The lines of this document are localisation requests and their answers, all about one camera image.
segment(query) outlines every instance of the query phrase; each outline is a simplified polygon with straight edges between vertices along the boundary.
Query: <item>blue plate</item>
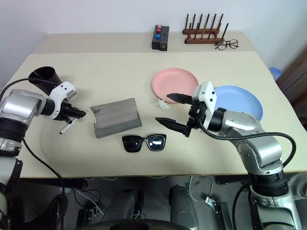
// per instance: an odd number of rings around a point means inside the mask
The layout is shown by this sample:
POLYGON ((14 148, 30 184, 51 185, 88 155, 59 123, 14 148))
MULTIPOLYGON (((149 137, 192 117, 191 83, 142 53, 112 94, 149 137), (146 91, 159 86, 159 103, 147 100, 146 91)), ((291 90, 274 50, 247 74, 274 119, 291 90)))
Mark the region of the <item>blue plate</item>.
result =
POLYGON ((217 96, 215 109, 218 107, 235 111, 246 112, 259 121, 263 116, 263 109, 260 101, 249 91, 233 85, 225 85, 215 88, 217 96))

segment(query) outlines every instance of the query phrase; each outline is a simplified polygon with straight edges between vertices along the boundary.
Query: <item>white cable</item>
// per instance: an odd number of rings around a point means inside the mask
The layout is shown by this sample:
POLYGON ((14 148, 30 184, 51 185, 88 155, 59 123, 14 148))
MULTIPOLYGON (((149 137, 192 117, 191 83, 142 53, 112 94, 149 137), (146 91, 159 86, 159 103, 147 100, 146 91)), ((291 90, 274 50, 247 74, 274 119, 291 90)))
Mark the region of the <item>white cable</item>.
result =
POLYGON ((211 176, 211 189, 210 189, 210 193, 209 193, 209 196, 208 196, 208 197, 211 196, 212 189, 213 189, 213 177, 212 177, 212 175, 210 175, 210 176, 211 176))
POLYGON ((149 176, 150 178, 153 178, 153 179, 161 179, 161 178, 163 178, 163 177, 165 177, 165 176, 160 176, 160 177, 154 177, 154 176, 149 176))
POLYGON ((135 218, 134 218, 134 219, 136 219, 137 217, 141 217, 141 218, 142 218, 142 216, 144 216, 144 219, 146 219, 145 213, 135 215, 135 218))
MULTIPOLYGON (((191 197, 192 200, 194 200, 194 201, 197 201, 197 202, 205 202, 205 201, 206 201, 205 199, 204 199, 204 200, 197 200, 197 199, 195 199, 195 198, 192 196, 192 193, 191 193, 191 182, 192 182, 192 178, 193 178, 193 176, 191 176, 190 182, 189 182, 189 193, 190 193, 190 197, 191 197)), ((210 189, 210 193, 209 193, 208 197, 211 196, 212 189, 213 189, 213 178, 212 178, 212 175, 211 175, 211 182, 212 182, 212 185, 211 185, 211 189, 210 189)))
POLYGON ((83 193, 81 193, 79 190, 76 190, 81 196, 84 196, 85 198, 89 199, 90 201, 92 201, 92 203, 96 206, 96 208, 98 209, 98 211, 104 216, 105 214, 100 210, 100 208, 98 207, 98 205, 89 197, 87 197, 86 195, 84 195, 83 193))
POLYGON ((109 178, 105 178, 105 177, 103 177, 102 179, 105 179, 105 180, 107 180, 107 181, 114 181, 114 180, 116 180, 116 179, 117 179, 117 177, 115 177, 115 178, 113 178, 113 179, 109 179, 109 178))

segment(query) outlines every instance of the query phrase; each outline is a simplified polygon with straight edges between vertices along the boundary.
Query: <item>sunglasses lens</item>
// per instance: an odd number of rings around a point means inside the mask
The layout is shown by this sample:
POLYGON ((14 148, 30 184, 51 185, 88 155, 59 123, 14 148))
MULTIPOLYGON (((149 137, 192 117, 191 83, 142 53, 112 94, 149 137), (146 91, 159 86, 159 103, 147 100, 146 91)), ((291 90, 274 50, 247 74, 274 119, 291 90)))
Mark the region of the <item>sunglasses lens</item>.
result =
POLYGON ((122 138, 124 148, 127 152, 140 151, 143 143, 143 138, 140 136, 125 136, 122 138))
POLYGON ((148 137, 147 145, 152 151, 160 151, 164 148, 165 137, 159 135, 148 137))

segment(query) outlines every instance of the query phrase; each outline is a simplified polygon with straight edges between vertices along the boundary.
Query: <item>black funnel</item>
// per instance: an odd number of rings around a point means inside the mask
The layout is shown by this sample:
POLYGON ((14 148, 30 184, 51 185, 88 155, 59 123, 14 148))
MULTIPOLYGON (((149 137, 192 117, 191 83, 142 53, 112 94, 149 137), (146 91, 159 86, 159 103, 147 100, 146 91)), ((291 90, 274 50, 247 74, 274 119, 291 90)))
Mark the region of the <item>black funnel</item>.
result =
POLYGON ((50 95, 51 91, 55 87, 62 84, 61 80, 57 76, 56 71, 54 70, 54 68, 52 68, 50 66, 44 66, 44 67, 41 67, 41 68, 34 70, 29 75, 29 78, 30 79, 43 79, 43 80, 47 80, 47 81, 55 83, 55 85, 53 85, 53 84, 49 84, 47 82, 39 82, 39 81, 35 81, 35 80, 29 80, 29 82, 31 82, 33 85, 37 86, 41 91, 43 91, 48 96, 50 95))

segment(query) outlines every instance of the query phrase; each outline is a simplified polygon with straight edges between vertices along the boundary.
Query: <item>black sunglasses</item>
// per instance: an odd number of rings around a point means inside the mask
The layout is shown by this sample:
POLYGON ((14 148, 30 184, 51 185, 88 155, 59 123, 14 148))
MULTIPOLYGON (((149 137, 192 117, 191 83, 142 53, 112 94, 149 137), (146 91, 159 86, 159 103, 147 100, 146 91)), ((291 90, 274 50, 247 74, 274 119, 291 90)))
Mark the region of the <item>black sunglasses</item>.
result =
POLYGON ((215 49, 219 49, 219 50, 224 50, 227 48, 227 46, 230 46, 230 48, 236 49, 239 47, 238 45, 238 40, 232 39, 230 41, 219 41, 217 43, 215 43, 216 48, 215 49))
POLYGON ((146 138, 142 138, 140 136, 124 136, 122 140, 124 148, 127 152, 140 151, 144 141, 147 143, 147 146, 151 151, 161 151, 165 146, 166 135, 154 134, 146 138))

